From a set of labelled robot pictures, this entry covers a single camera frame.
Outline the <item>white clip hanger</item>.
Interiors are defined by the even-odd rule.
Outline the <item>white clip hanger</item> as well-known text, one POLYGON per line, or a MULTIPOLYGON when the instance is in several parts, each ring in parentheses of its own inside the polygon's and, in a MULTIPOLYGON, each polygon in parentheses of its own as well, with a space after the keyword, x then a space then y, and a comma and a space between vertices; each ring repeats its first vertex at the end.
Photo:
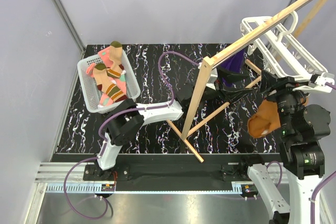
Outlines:
POLYGON ((291 75, 298 82, 309 81, 313 74, 328 73, 324 67, 299 41, 295 39, 292 32, 298 23, 298 14, 291 13, 293 22, 290 29, 284 25, 278 24, 275 28, 278 30, 276 35, 273 30, 264 33, 271 49, 263 43, 260 38, 253 41, 248 51, 251 54, 257 47, 264 56, 264 69, 271 71, 277 77, 283 78, 289 76, 276 59, 280 56, 294 73, 291 75))

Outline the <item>striped beige sock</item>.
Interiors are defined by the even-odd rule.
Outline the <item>striped beige sock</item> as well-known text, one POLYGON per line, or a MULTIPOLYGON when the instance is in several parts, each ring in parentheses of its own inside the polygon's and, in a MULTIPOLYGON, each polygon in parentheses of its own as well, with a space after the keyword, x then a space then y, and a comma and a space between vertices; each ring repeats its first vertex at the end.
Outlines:
POLYGON ((99 63, 93 68, 93 77, 97 88, 106 94, 113 102, 120 102, 127 99, 126 94, 107 75, 107 67, 99 63))
POLYGON ((112 62, 107 69, 107 75, 113 78, 120 78, 123 74, 124 67, 122 65, 122 44, 113 41, 109 47, 109 60, 112 62))

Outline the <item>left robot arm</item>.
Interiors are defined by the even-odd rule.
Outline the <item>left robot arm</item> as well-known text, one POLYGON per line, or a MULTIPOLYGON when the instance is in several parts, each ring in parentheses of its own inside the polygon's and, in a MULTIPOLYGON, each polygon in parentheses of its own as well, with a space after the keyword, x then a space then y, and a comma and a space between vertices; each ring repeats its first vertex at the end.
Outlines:
MULTIPOLYGON (((212 71, 201 100, 212 100, 216 97, 234 102, 245 94, 240 90, 229 90, 229 86, 249 77, 245 73, 233 72, 221 66, 212 71)), ((168 102, 141 104, 132 99, 124 100, 114 109, 103 122, 99 135, 103 138, 103 146, 95 161, 95 174, 103 180, 113 175, 117 156, 122 146, 135 140, 141 127, 161 122, 179 120, 187 111, 194 86, 186 83, 173 93, 173 99, 168 102)))

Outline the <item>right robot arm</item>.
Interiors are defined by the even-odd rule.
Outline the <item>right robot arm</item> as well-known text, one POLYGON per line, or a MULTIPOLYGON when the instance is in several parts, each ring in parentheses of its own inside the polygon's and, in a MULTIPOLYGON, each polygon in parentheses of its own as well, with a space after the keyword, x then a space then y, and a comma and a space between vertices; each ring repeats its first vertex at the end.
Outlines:
POLYGON ((319 140, 330 135, 330 112, 317 104, 304 105, 308 81, 277 77, 263 70, 260 90, 274 101, 281 128, 281 171, 287 173, 290 201, 271 181, 267 166, 245 162, 239 176, 254 183, 269 215, 269 223, 319 223, 320 191, 335 177, 324 178, 325 157, 319 140))

